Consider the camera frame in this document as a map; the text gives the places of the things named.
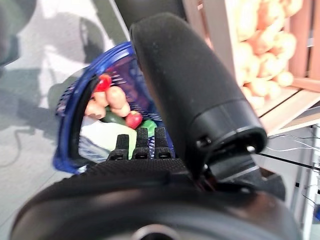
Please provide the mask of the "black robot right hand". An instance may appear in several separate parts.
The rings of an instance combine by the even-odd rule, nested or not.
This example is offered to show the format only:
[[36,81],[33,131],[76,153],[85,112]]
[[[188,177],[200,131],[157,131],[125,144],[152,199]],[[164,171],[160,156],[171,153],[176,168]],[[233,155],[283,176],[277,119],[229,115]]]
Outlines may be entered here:
[[[252,159],[267,133],[207,44],[170,13],[130,28],[62,96],[56,168],[72,173],[19,211],[12,240],[300,240],[282,178]],[[105,70],[127,75],[133,106],[160,120],[118,133],[106,160],[79,154],[85,108]]]

